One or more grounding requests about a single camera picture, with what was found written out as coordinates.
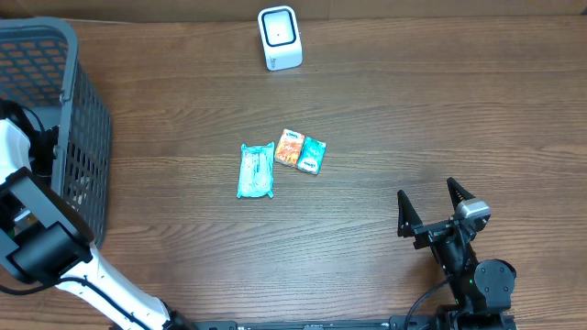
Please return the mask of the teal wet wipes pack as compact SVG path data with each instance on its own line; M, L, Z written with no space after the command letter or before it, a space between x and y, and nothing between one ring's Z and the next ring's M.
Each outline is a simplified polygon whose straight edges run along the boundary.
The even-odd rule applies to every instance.
M273 197L273 165L275 145L241 145L241 162L238 177L238 198Z

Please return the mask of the grey plastic shopping basket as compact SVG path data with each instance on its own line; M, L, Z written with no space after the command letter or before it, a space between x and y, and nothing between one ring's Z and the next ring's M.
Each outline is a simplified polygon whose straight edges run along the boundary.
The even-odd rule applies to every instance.
M36 127L59 129L50 188L79 212L102 246L113 129L68 23L54 17L2 20L1 97L29 108Z

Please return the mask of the teal tissue pack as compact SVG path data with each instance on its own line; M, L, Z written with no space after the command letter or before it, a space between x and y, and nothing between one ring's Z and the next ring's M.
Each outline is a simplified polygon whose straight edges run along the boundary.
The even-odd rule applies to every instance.
M306 137L296 164L296 168L300 171L317 175L320 172L326 151L326 143L311 137Z

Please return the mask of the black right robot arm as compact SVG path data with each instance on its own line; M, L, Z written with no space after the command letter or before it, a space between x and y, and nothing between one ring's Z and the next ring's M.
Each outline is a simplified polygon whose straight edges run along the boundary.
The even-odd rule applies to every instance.
M389 319L391 329L515 329L505 311L512 306L516 270L501 259L479 261L471 242L489 222L491 208L483 199L447 178L454 213L426 225L403 190L397 192L397 236L412 237L414 248L430 248L445 279L420 296L403 316ZM415 314L420 304L448 285L454 303L440 305L433 315Z

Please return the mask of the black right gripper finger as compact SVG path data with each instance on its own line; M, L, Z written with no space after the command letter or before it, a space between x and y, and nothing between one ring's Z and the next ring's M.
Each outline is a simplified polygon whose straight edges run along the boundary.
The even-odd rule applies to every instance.
M457 206L461 202L475 198L475 196L472 193L464 189L453 177L447 178L447 186L449 189L449 196L454 210L457 209Z
M415 229L422 225L422 220L412 206L409 198L403 190L397 192L398 198L398 228Z

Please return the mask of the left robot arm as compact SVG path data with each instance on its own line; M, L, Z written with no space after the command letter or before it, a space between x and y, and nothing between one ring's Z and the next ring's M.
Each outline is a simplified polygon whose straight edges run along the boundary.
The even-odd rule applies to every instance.
M92 305L117 329L191 329L193 324L162 300L126 279L100 254L94 234L77 211L30 168L48 155L48 133L32 125L33 112L1 103L1 265L25 296L55 287Z

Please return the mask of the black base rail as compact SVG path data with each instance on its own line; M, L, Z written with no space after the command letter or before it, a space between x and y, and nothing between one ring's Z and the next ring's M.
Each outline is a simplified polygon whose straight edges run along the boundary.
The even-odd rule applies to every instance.
M404 316L391 316L386 320L348 320L348 321L303 321L276 323L237 323L235 321L194 322L197 330L433 330L451 329L448 323L436 321L433 316L412 316L408 326L404 326ZM517 330L513 316L502 319L480 317L459 318L455 329L463 330Z

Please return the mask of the orange tissue pack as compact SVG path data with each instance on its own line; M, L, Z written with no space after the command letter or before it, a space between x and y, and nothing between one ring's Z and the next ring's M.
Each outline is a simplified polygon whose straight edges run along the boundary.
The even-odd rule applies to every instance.
M285 128L275 149L274 159L281 164L295 167L305 141L305 135Z

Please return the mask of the white barcode scanner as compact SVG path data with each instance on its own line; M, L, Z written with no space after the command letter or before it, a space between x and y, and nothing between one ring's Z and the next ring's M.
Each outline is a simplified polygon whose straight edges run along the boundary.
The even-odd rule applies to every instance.
M270 72L298 67L303 47L297 17L288 5L262 9L258 13L260 39L266 67Z

